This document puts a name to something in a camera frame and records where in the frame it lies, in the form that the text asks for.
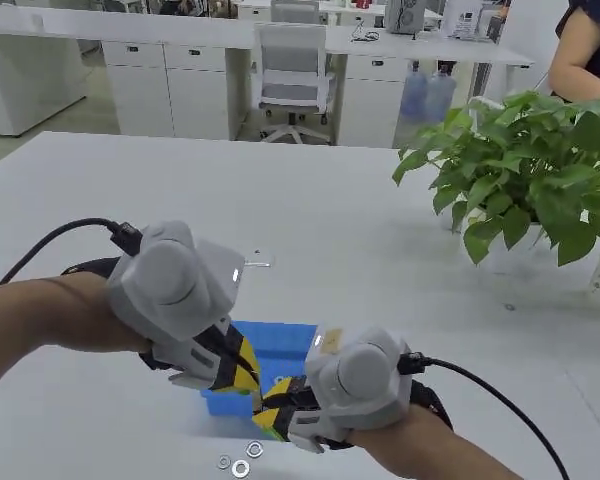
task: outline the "blue water bottle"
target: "blue water bottle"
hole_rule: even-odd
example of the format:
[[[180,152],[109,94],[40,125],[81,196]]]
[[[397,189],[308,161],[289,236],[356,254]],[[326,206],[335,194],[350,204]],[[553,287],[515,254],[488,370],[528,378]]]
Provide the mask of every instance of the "blue water bottle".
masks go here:
[[[443,65],[440,71],[434,73],[429,80],[429,92],[425,105],[427,121],[440,123],[447,116],[453,93],[456,90],[456,81],[449,75],[449,67]]]
[[[415,60],[404,82],[400,104],[400,114],[407,120],[421,122],[425,119],[428,83],[427,76],[420,71],[420,62]]]

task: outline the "drawer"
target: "drawer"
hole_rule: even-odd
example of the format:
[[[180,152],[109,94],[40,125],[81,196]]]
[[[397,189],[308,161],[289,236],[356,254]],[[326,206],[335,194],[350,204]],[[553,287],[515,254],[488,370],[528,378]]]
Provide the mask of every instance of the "drawer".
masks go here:
[[[356,26],[360,21],[364,22],[364,27],[373,27],[376,16],[367,12],[342,12],[340,14],[340,25]]]
[[[254,22],[270,22],[271,9],[260,7],[241,7],[238,5],[238,19]]]
[[[224,48],[165,45],[167,68],[224,72]]]
[[[102,42],[107,65],[126,67],[164,67],[161,44]]]
[[[386,80],[404,83],[409,62],[402,58],[361,57],[350,55],[346,78],[357,80]]]

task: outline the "electrical cable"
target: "electrical cable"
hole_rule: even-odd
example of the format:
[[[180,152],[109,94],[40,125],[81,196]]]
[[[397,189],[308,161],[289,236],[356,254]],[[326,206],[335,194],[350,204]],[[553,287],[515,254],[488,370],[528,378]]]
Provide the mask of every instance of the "electrical cable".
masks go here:
[[[560,460],[560,456],[555,451],[547,437],[542,433],[542,431],[538,428],[538,426],[511,400],[509,400],[504,394],[500,393],[495,387],[491,386],[486,380],[478,377],[477,375],[471,373],[469,370],[466,370],[458,365],[455,365],[451,362],[446,362],[444,360],[439,360],[437,358],[425,357],[422,353],[409,353],[400,357],[400,361],[398,363],[398,371],[401,375],[408,375],[414,373],[423,373],[425,367],[430,365],[435,365],[437,367],[446,368],[447,370],[451,370],[455,373],[462,375],[465,378],[468,378],[472,382],[478,384],[480,387],[484,388],[491,395],[500,400],[509,410],[515,413],[520,420],[524,422],[524,424],[529,427],[529,429],[535,434],[535,436],[540,440],[544,448],[549,452],[551,459],[558,467],[560,471],[560,475],[563,480],[570,480],[569,474],[567,473],[567,469],[565,468],[562,460]]]
[[[364,20],[360,20],[356,25],[356,28],[353,29],[353,33],[351,33],[351,41],[352,42],[375,42],[380,38],[380,34],[378,32],[365,32],[362,30],[362,25],[364,24]]]
[[[142,233],[128,223],[119,224],[112,220],[107,220],[106,218],[83,218],[81,220],[74,220],[73,222],[66,223],[45,235],[13,267],[11,267],[2,280],[0,280],[0,285],[9,283],[13,277],[15,277],[20,270],[22,270],[25,265],[27,265],[27,263],[29,263],[31,259],[40,252],[40,250],[42,250],[60,235],[71,230],[75,230],[76,228],[87,226],[102,226],[107,228],[107,230],[111,232],[111,241],[129,255],[136,255],[140,250]]]

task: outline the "white cylinder knob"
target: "white cylinder knob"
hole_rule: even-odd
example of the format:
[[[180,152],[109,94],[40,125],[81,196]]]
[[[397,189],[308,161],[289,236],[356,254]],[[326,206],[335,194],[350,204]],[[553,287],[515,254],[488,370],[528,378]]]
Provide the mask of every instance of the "white cylinder knob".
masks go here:
[[[338,379],[342,388],[352,397],[371,400],[387,391],[391,372],[395,368],[378,347],[361,343],[342,352]]]

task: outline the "forearm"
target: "forearm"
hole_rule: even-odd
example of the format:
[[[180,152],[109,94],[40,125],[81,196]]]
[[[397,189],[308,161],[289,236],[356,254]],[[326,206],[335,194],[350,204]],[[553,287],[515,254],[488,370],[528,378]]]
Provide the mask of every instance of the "forearm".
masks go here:
[[[0,378],[43,345],[146,352],[151,343],[115,318],[106,280],[82,272],[0,287]]]
[[[600,98],[600,78],[574,65],[552,67],[549,83],[554,92],[571,102]]]
[[[0,378],[41,345],[46,302],[40,283],[0,287]]]
[[[484,450],[452,433],[423,445],[414,473],[418,480],[522,480]]]
[[[453,433],[431,412],[414,405],[404,421],[381,430],[354,431],[349,441],[402,478],[521,480],[488,453]]]

